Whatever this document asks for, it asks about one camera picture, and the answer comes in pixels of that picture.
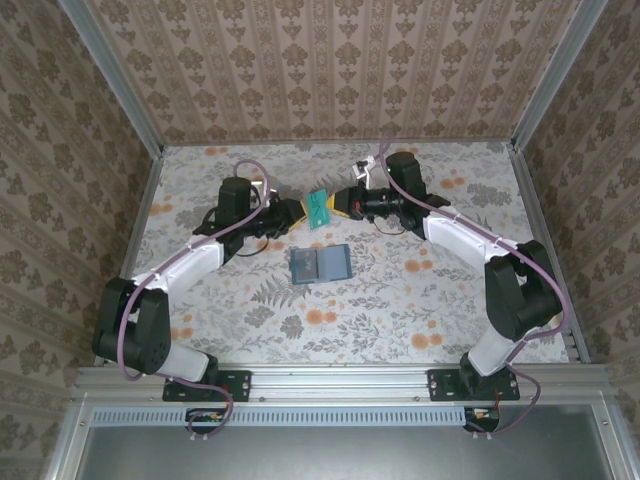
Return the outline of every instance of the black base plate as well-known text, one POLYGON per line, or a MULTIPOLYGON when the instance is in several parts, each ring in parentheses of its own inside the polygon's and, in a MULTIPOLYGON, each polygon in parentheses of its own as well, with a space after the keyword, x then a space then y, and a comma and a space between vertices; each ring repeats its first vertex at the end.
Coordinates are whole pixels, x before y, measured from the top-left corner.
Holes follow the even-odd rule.
MULTIPOLYGON (((251 371, 221 370, 218 372, 216 384, 227 390, 234 402, 248 402, 251 392, 251 371)), ((212 390, 191 388, 167 380, 164 384, 162 400, 165 402, 224 402, 225 398, 224 395, 212 390)))
POLYGON ((520 400, 518 380, 506 368, 494 373, 491 377, 486 377, 484 380, 486 387, 475 395, 471 395, 464 388, 461 388, 462 380, 460 379, 460 370, 457 368, 429 370, 427 378, 429 379, 429 396, 432 402, 495 401, 496 392, 500 395, 500 400, 520 400), (511 386, 513 381, 516 382, 515 387, 511 386))

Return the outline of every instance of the green block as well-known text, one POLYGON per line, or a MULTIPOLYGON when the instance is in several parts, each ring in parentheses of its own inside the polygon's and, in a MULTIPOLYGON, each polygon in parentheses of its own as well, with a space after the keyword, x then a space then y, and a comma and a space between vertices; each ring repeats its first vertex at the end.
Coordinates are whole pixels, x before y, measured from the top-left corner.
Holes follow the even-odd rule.
POLYGON ((307 196, 307 210, 311 229, 329 224, 329 209, 327 208, 327 191, 318 190, 307 196))

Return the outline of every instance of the yellow object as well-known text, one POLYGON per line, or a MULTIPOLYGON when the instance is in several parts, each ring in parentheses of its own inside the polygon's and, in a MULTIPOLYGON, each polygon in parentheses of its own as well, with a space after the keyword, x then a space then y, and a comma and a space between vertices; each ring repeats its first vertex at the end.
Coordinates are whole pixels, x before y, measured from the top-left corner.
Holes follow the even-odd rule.
POLYGON ((334 194, 334 195, 331 195, 327 200, 327 208, 331 210, 333 213, 335 213, 336 215, 349 218, 349 215, 346 212, 341 212, 340 210, 336 210, 335 205, 336 205, 336 196, 334 194))

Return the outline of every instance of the leaf pattern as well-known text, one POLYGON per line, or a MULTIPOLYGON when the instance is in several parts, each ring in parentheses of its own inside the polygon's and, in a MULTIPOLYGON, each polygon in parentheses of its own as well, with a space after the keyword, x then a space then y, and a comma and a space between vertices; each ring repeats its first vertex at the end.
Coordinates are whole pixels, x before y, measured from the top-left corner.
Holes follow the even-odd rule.
MULTIPOLYGON (((238 159, 268 159, 283 196, 303 199, 318 188, 335 192, 353 185, 351 165, 377 149, 376 143, 167 148, 136 271, 184 244, 216 205, 220 183, 238 159), (193 178, 201 180, 188 181, 193 178)), ((401 150, 416 155, 429 192, 449 199, 487 229, 518 241, 531 238, 505 144, 390 147, 401 150), (468 179, 476 186, 472 191, 468 179)), ((240 174, 259 172, 247 167, 240 174)), ((373 174, 374 188, 387 185, 379 168, 373 174)), ((395 216, 378 219, 377 225, 387 232, 402 229, 395 216)), ((247 239, 242 253, 264 242, 247 239)), ((488 325, 480 272, 413 234, 386 236, 366 221, 337 215, 316 230, 303 222, 270 240, 257 256, 232 258, 172 305, 171 322, 176 341, 221 362, 249 363, 455 363, 464 353, 456 346, 468 349, 488 325), (291 284, 294 248, 343 243, 350 248, 352 279, 291 284)), ((521 358, 555 362, 566 355, 563 343, 555 341, 528 346, 521 358)))

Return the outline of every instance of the aluminum frame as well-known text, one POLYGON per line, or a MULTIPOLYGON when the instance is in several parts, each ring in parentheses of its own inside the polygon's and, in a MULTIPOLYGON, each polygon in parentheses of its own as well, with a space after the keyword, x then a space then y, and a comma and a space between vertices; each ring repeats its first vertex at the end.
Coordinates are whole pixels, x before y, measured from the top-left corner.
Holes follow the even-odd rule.
MULTIPOLYGON (((452 368, 445 364, 416 365, 221 365, 223 369, 251 370, 251 397, 244 408, 322 406, 429 407, 487 406, 492 402, 437 402, 429 399, 427 371, 452 368)), ((605 366, 593 364, 521 365, 519 369, 542 386, 541 405, 590 405, 600 439, 615 479, 638 477, 638 459, 605 366)), ((162 402, 164 380, 144 377, 132 383, 113 364, 81 369, 71 396, 47 480, 75 479, 98 407, 166 407, 162 402)), ((526 405, 534 394, 528 382, 520 384, 526 405)), ((221 403, 172 403, 175 406, 220 407, 221 403)))
MULTIPOLYGON (((553 269, 558 286, 560 287, 560 290, 562 290, 562 293, 570 299, 569 289, 567 288, 567 283, 564 280, 562 268, 560 268, 560 262, 558 261, 558 256, 556 255, 556 250, 553 246, 553 241, 551 240, 551 234, 547 228, 547 222, 544 219, 542 207, 540 206, 540 201, 538 200, 536 189, 533 185, 533 180, 531 179, 531 174, 529 173, 529 168, 527 167, 524 154, 521 149, 516 148, 509 152, 509 156, 511 157, 511 165, 513 166, 513 172, 515 173, 518 188, 520 189, 520 195, 522 196, 522 203, 525 211, 527 212, 527 217, 529 218, 529 225, 531 226, 533 238, 539 241, 546 248, 551 262, 551 268, 553 269)), ((578 360, 583 363, 589 363, 591 362, 591 358, 587 350, 587 344, 584 341, 580 325, 578 324, 578 318, 573 308, 573 302, 571 301, 569 301, 568 315, 569 328, 571 329, 571 333, 569 335, 573 337, 574 347, 578 352, 578 360)), ((565 345, 567 350, 571 348, 571 339, 566 336, 565 345)))
POLYGON ((531 140, 606 5, 607 0, 588 0, 578 5, 511 136, 513 144, 518 148, 524 149, 531 140))

